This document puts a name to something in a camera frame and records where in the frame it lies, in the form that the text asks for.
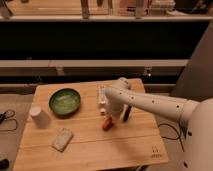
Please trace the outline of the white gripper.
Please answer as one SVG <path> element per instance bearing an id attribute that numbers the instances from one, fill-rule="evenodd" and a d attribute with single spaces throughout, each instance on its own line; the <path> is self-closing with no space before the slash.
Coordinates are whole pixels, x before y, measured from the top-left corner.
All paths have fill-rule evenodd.
<path id="1" fill-rule="evenodd" d="M 124 104 L 118 101 L 108 99 L 107 100 L 107 115 L 113 119 L 119 119 L 124 110 Z"/>

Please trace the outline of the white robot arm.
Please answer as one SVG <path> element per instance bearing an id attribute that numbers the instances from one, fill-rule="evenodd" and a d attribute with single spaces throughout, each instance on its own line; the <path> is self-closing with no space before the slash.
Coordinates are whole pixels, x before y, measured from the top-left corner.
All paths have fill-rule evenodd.
<path id="1" fill-rule="evenodd" d="M 213 98 L 204 101 L 135 92 L 122 77 L 105 88 L 108 112 L 118 118 L 129 105 L 187 129 L 181 171 L 213 171 Z"/>

